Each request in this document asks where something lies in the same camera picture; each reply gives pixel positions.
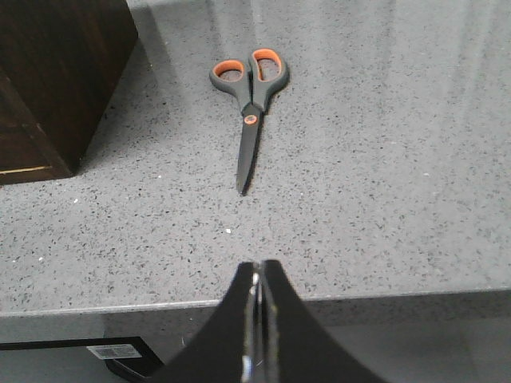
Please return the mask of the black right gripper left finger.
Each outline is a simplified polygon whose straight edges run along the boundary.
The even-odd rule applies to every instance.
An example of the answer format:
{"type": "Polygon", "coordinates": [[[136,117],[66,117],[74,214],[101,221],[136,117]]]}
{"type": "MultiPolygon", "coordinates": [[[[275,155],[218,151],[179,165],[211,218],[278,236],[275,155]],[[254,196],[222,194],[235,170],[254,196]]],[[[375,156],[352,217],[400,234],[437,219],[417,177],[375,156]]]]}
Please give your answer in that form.
{"type": "Polygon", "coordinates": [[[212,316],[151,382],[251,382],[256,359],[259,266],[241,263],[212,316]]]}

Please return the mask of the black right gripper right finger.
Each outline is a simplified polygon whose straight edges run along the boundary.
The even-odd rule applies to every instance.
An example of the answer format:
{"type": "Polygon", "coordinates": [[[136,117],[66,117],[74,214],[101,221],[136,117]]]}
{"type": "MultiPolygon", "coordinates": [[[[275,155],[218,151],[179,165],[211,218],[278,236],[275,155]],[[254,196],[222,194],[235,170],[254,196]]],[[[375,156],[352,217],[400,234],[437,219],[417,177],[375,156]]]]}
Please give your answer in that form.
{"type": "Polygon", "coordinates": [[[339,345],[292,287],[283,266],[260,266],[266,382],[384,382],[339,345]]]}

